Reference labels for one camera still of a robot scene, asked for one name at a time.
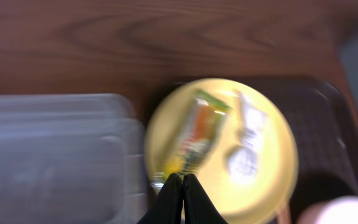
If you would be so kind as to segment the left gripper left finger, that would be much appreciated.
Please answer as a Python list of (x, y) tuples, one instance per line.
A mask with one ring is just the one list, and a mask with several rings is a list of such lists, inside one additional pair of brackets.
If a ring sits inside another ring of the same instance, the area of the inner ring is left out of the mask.
[(180, 224), (183, 207), (181, 185), (181, 177), (178, 174), (170, 174), (154, 205), (138, 224)]

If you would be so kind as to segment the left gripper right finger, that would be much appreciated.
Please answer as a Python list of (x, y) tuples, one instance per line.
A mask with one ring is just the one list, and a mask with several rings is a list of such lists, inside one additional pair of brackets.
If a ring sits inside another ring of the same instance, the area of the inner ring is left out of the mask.
[(184, 176), (182, 187), (186, 224), (227, 224), (194, 174)]

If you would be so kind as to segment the white tissue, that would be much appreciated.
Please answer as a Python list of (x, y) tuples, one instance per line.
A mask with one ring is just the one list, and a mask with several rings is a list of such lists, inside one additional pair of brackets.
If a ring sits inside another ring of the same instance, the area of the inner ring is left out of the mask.
[(264, 124), (268, 116), (257, 109), (246, 95), (237, 92), (240, 128), (239, 145), (229, 153), (227, 168), (229, 176), (239, 184), (252, 183), (259, 171), (260, 153), (264, 144)]

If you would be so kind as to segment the green orange snack wrapper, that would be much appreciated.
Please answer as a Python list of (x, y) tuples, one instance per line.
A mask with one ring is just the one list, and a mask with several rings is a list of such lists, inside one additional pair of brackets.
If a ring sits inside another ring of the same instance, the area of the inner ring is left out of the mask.
[(197, 89), (178, 130), (168, 143), (168, 154), (153, 174), (151, 186), (160, 190), (172, 173), (181, 178), (194, 173), (217, 143), (231, 110), (222, 100)]

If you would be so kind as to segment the pink white bowl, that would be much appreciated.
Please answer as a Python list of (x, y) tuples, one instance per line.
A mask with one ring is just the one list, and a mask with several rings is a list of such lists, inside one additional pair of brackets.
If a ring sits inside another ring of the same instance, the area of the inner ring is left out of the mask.
[(307, 207), (298, 224), (358, 224), (358, 197), (343, 196)]

